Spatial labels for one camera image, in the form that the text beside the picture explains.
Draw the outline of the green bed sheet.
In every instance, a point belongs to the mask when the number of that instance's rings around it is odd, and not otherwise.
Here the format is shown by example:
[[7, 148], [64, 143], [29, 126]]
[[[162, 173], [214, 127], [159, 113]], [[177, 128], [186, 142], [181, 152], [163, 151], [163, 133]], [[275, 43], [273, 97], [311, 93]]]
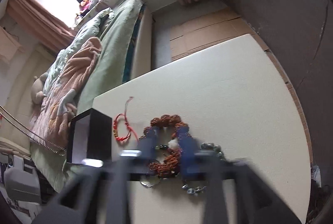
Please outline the green bed sheet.
[[[98, 62], [74, 99], [76, 115], [90, 109], [97, 96], [130, 80], [135, 50], [132, 42], [137, 35], [135, 26], [141, 21], [143, 8], [141, 0], [125, 0], [112, 9], [113, 19], [104, 23], [101, 34], [97, 36], [102, 45]], [[68, 169], [65, 168], [65, 151], [66, 148], [54, 150], [35, 140], [30, 145], [34, 165], [56, 192], [63, 188], [69, 178]]]

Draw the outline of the white padded table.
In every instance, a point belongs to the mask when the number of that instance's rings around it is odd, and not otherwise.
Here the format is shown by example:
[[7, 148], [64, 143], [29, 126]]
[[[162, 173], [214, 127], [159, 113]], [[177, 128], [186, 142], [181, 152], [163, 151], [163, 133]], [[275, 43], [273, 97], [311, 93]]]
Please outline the white padded table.
[[245, 158], [305, 222], [311, 164], [304, 126], [285, 82], [255, 39], [243, 35], [137, 77], [94, 99], [126, 112], [138, 134], [150, 120], [179, 115], [201, 142]]

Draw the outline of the light green floral duvet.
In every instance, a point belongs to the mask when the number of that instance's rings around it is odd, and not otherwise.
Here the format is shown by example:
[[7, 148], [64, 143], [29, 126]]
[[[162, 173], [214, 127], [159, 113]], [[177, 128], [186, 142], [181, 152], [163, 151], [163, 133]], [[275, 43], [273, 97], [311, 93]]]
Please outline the light green floral duvet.
[[43, 94], [48, 96], [52, 85], [59, 79], [62, 70], [67, 61], [82, 47], [82, 45], [91, 37], [97, 37], [102, 32], [104, 23], [114, 17], [111, 8], [99, 12], [95, 17], [83, 25], [77, 32], [72, 43], [65, 49], [59, 51], [54, 63], [47, 70], [47, 78], [43, 86]]

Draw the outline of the cardboard floor sheets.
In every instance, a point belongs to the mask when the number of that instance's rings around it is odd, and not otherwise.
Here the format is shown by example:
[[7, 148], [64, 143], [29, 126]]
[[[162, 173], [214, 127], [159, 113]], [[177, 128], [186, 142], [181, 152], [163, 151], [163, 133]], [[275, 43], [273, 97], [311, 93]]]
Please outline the cardboard floor sheets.
[[250, 25], [230, 7], [194, 18], [181, 25], [172, 27], [170, 31], [171, 60], [176, 61], [180, 58], [184, 58], [198, 51], [202, 51], [203, 49], [245, 34], [252, 35], [262, 50], [267, 54], [268, 58], [274, 64], [275, 68], [281, 75], [281, 78], [285, 82], [304, 127], [310, 162], [311, 164], [314, 164], [311, 135], [296, 89], [270, 47], [268, 47], [258, 33], [255, 32], [254, 29], [252, 29]]

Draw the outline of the pink fleece blanket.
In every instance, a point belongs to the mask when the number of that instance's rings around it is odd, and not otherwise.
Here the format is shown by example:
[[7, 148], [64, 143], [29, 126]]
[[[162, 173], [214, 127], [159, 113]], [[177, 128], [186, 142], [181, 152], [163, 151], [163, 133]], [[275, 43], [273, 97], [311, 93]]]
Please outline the pink fleece blanket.
[[97, 37], [89, 38], [64, 65], [31, 121], [32, 138], [51, 149], [65, 149], [69, 123], [77, 112], [75, 97], [92, 74], [102, 51]]

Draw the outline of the beige plush toy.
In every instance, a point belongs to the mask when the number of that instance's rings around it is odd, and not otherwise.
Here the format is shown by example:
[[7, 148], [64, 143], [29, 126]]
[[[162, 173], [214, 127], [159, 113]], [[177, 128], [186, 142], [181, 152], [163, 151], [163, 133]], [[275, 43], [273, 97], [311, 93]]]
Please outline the beige plush toy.
[[43, 98], [45, 97], [45, 94], [43, 92], [43, 87], [46, 82], [46, 79], [48, 77], [48, 72], [43, 73], [39, 77], [34, 76], [34, 82], [30, 90], [30, 96], [32, 99], [32, 102], [36, 105], [39, 105], [42, 103]]

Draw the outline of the dark wardrobe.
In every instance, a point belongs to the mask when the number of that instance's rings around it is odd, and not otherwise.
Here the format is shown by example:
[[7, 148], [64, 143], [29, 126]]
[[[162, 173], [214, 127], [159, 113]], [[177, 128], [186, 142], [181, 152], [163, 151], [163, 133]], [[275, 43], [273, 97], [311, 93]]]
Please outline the dark wardrobe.
[[222, 0], [277, 57], [309, 127], [314, 163], [332, 190], [332, 0]]

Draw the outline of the left pink curtain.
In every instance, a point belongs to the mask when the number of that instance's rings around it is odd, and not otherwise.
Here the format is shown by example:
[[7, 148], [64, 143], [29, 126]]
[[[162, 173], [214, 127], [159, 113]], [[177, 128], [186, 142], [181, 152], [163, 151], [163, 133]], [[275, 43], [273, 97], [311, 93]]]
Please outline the left pink curtain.
[[75, 38], [75, 31], [37, 0], [8, 0], [6, 11], [23, 29], [56, 53], [68, 47]]

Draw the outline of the black jewelry box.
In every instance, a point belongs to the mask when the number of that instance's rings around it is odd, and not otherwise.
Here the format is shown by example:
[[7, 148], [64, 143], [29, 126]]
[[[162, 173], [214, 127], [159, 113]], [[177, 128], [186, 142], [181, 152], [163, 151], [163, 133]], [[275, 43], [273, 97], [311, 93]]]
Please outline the black jewelry box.
[[84, 159], [110, 160], [112, 156], [112, 118], [90, 108], [71, 120], [67, 162], [81, 164]]

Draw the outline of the hanging beige towel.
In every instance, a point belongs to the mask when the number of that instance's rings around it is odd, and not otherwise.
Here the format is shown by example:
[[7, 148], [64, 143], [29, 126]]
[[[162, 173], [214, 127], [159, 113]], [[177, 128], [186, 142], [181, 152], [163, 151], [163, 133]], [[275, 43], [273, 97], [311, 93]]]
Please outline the hanging beige towel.
[[3, 27], [1, 27], [0, 36], [0, 56], [1, 61], [9, 64], [17, 51], [24, 51], [22, 45]]

